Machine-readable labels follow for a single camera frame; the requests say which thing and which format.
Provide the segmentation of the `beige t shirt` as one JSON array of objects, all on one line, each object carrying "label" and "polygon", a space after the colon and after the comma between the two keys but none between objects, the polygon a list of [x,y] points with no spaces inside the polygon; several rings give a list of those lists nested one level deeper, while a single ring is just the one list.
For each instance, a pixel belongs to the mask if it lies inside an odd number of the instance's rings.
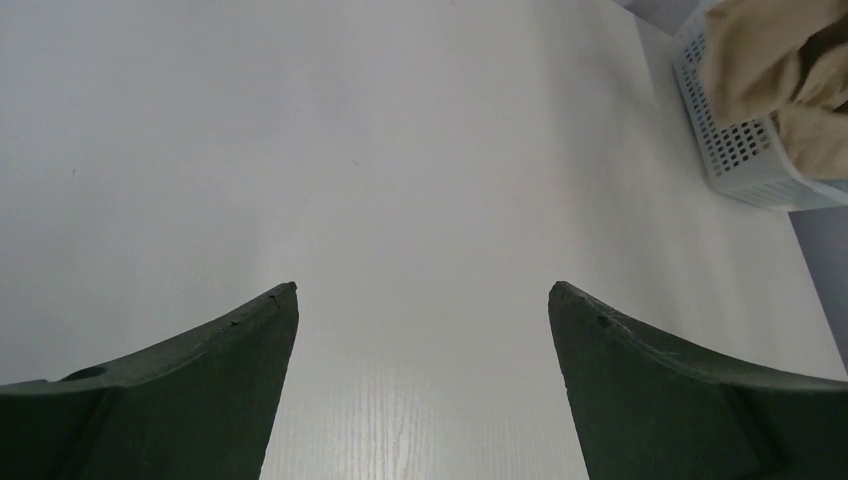
[{"label": "beige t shirt", "polygon": [[704,20],[701,78],[717,123],[770,117],[801,174],[846,179],[846,2],[721,1]]}]

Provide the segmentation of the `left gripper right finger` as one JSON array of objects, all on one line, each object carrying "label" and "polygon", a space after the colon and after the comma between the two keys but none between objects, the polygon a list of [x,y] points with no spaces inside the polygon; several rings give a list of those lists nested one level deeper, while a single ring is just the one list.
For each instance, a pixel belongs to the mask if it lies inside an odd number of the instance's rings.
[{"label": "left gripper right finger", "polygon": [[554,346],[593,479],[843,479],[847,385],[701,347],[570,283]]}]

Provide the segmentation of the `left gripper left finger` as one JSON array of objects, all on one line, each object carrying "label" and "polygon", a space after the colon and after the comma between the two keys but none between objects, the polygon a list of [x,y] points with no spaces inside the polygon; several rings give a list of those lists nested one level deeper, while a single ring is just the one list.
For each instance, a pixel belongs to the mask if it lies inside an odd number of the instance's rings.
[{"label": "left gripper left finger", "polygon": [[256,479],[299,323],[297,287],[56,381],[1,389],[5,479]]}]

